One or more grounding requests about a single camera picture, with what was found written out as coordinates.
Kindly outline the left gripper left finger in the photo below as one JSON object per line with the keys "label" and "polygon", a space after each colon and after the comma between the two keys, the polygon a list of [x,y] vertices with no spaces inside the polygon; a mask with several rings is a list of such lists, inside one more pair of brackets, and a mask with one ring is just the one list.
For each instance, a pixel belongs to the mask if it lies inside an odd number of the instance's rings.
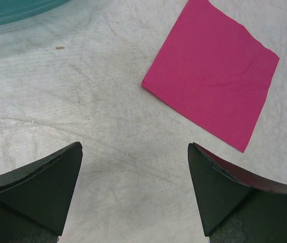
{"label": "left gripper left finger", "polygon": [[74,142],[0,175],[0,242],[57,242],[79,175],[83,147]]}

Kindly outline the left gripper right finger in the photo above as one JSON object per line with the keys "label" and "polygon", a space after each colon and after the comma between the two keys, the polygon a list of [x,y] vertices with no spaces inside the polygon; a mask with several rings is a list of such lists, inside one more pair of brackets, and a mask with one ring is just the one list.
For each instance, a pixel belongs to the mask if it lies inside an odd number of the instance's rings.
{"label": "left gripper right finger", "polygon": [[196,143],[188,164],[210,242],[287,242],[287,185],[221,159]]}

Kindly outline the pink paper napkin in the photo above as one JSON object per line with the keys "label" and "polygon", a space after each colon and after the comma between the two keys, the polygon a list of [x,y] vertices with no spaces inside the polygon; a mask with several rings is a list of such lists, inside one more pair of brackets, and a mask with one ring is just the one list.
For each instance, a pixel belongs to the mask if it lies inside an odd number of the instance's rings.
{"label": "pink paper napkin", "polygon": [[142,87],[244,152],[279,57],[209,1],[188,1]]}

